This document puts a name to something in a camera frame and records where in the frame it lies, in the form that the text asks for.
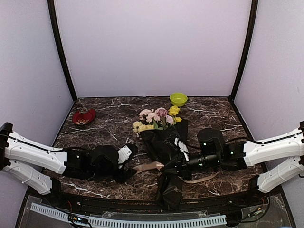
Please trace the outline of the beige ribbon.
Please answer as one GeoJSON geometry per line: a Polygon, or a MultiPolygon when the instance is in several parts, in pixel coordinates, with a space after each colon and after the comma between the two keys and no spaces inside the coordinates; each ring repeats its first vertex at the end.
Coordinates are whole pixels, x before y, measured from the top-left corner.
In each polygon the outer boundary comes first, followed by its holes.
{"type": "MultiPolygon", "coordinates": [[[[154,162],[151,162],[151,163],[146,163],[146,164],[141,164],[141,165],[135,166],[135,167],[133,167],[133,169],[136,170],[136,174],[138,174],[138,173],[141,173],[141,172],[144,172],[144,171],[155,170],[155,169],[160,171],[163,166],[164,165],[161,164],[160,162],[157,162],[157,161],[155,162],[154,161],[154,162]]],[[[212,174],[212,175],[207,176],[207,177],[196,179],[196,180],[183,180],[181,177],[180,177],[180,179],[184,183],[187,183],[187,184],[196,184],[196,183],[209,181],[209,180],[215,178],[216,176],[217,176],[217,173],[212,174]]]]}

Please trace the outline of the pink fake flower stem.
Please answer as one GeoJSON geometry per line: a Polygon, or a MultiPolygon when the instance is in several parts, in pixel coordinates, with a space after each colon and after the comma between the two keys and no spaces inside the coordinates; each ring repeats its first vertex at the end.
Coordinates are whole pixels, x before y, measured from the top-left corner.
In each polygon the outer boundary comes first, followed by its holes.
{"type": "Polygon", "coordinates": [[[140,120],[146,120],[146,122],[151,123],[152,121],[160,121],[160,116],[153,110],[144,109],[139,113],[140,120]]]}
{"type": "Polygon", "coordinates": [[[173,125],[174,121],[173,121],[173,117],[169,115],[169,112],[161,107],[161,108],[158,108],[155,113],[157,114],[158,117],[160,117],[160,121],[163,125],[166,125],[166,124],[170,124],[170,125],[173,125]]]}

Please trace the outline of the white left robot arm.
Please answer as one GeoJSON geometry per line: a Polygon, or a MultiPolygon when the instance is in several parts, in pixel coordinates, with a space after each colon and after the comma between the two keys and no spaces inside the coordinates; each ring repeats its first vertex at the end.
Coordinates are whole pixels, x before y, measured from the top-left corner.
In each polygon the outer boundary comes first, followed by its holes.
{"type": "Polygon", "coordinates": [[[11,123],[0,128],[0,169],[8,172],[23,184],[32,187],[57,207],[67,203],[67,196],[61,192],[60,181],[46,176],[34,165],[57,174],[79,180],[94,180],[104,176],[125,182],[135,171],[125,170],[125,165],[137,153],[134,144],[127,143],[120,149],[110,145],[97,146],[92,150],[81,147],[53,148],[29,140],[15,131],[11,123]]]}

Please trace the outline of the black wrapping paper sheet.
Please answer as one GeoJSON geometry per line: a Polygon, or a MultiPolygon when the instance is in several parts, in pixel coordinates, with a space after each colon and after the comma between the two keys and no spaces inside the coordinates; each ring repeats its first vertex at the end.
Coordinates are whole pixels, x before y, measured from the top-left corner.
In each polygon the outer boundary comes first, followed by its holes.
{"type": "MultiPolygon", "coordinates": [[[[165,140],[178,138],[186,142],[188,137],[188,120],[182,120],[166,130],[145,130],[140,136],[147,147],[152,161],[167,164],[178,153],[166,144],[165,140]]],[[[174,174],[162,173],[158,179],[156,203],[164,210],[179,209],[182,197],[182,180],[174,174]]]]}

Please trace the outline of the yellow fake flower stem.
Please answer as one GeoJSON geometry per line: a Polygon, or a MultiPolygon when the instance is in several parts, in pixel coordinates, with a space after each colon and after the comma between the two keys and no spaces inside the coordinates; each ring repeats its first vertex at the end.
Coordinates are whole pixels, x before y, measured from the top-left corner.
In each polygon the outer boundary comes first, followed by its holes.
{"type": "Polygon", "coordinates": [[[182,118],[178,117],[179,112],[180,112],[180,108],[176,105],[170,107],[170,109],[169,109],[168,114],[173,119],[173,125],[182,121],[182,118]]]}

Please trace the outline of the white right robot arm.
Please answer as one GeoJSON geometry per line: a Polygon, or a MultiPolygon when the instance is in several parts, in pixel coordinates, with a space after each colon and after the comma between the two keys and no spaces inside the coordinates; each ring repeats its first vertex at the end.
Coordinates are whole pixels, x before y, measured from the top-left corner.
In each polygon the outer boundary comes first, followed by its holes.
{"type": "Polygon", "coordinates": [[[182,157],[177,165],[177,174],[191,178],[193,170],[220,167],[227,171],[238,171],[256,164],[285,158],[285,161],[268,172],[254,176],[249,181],[249,191],[242,196],[247,206],[253,206],[261,198],[261,193],[269,193],[275,187],[304,172],[304,123],[286,134],[261,141],[239,138],[224,141],[222,132],[206,128],[198,134],[199,150],[190,154],[188,146],[179,138],[174,144],[182,157]]]}

